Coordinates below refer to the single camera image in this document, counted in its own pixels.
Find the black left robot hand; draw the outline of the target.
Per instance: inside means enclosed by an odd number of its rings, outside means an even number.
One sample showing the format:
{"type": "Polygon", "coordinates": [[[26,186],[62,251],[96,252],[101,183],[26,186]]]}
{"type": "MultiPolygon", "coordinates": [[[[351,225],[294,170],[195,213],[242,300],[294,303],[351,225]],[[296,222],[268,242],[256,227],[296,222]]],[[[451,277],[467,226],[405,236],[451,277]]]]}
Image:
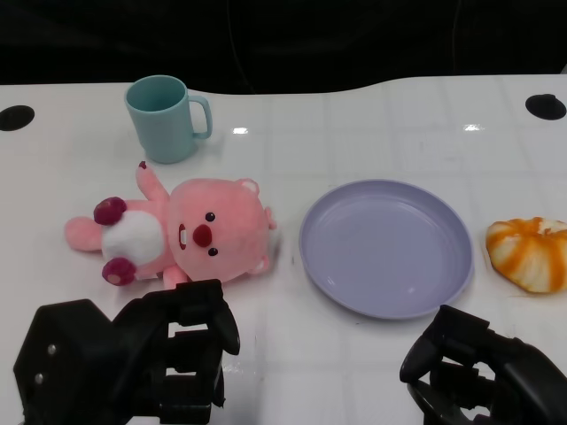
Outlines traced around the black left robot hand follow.
{"type": "Polygon", "coordinates": [[[27,424],[206,424],[222,406],[235,318],[217,280],[131,300],[109,319],[90,300],[44,305],[13,367],[27,424]]]}

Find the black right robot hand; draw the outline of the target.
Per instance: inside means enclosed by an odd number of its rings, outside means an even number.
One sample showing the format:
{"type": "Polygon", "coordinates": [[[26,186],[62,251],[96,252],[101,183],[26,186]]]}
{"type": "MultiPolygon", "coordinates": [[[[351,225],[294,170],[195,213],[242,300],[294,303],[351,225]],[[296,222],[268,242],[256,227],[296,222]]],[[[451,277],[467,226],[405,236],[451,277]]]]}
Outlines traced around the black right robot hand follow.
{"type": "Polygon", "coordinates": [[[426,424],[564,424],[566,377],[539,349],[443,305],[400,380],[426,424]]]}

